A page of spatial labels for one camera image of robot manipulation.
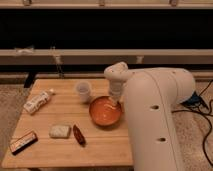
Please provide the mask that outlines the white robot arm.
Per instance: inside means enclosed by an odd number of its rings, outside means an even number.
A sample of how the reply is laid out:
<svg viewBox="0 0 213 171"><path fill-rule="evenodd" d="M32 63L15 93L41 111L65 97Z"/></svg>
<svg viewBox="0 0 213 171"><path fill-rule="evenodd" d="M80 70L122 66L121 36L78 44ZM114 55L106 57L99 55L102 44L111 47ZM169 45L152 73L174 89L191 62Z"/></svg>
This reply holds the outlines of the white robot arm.
<svg viewBox="0 0 213 171"><path fill-rule="evenodd" d="M172 108L193 95L195 79L183 68L107 67L109 95L122 100L134 171L185 171Z"/></svg>

